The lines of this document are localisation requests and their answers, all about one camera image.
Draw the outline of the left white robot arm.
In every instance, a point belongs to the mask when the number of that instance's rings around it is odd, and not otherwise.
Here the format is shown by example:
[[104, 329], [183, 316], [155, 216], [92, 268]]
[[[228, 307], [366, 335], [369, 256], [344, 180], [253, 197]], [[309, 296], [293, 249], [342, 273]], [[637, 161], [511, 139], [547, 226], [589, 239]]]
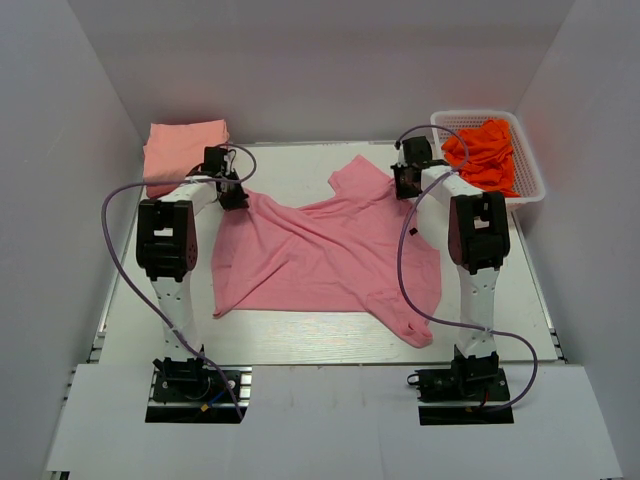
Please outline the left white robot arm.
[[204, 351], [191, 299], [191, 272], [199, 250], [196, 216], [218, 203], [225, 211], [249, 207], [229, 143], [204, 148], [203, 162], [159, 197], [138, 206], [136, 260], [153, 287], [163, 314], [164, 357], [187, 361]]

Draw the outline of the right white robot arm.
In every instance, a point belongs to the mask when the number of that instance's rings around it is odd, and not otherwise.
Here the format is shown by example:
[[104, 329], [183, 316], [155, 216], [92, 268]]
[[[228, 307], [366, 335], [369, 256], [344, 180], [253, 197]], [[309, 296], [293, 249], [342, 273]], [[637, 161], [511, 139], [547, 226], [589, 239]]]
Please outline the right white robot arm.
[[499, 271], [510, 251], [504, 196], [483, 191], [435, 159], [424, 136], [403, 135], [394, 143], [391, 166], [396, 196], [420, 202], [430, 195], [448, 209], [447, 247], [460, 283], [460, 319], [442, 321], [459, 329], [456, 353], [484, 360], [496, 352], [494, 297]]

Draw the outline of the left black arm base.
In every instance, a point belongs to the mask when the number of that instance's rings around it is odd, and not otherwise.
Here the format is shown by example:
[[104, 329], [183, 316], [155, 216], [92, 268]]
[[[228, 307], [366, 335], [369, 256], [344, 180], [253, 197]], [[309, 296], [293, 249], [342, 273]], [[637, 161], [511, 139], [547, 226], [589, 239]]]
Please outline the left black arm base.
[[200, 359], [153, 361], [145, 422], [148, 424], [237, 425], [251, 395], [252, 369], [224, 367]]

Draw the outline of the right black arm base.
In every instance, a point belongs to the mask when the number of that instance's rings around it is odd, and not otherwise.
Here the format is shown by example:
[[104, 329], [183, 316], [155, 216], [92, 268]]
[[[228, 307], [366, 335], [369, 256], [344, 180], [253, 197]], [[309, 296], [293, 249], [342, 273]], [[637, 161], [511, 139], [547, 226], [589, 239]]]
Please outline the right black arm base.
[[420, 369], [407, 377], [418, 394], [421, 426], [485, 426], [514, 423], [512, 408], [494, 411], [510, 401], [503, 368], [493, 379], [460, 386], [451, 368]]

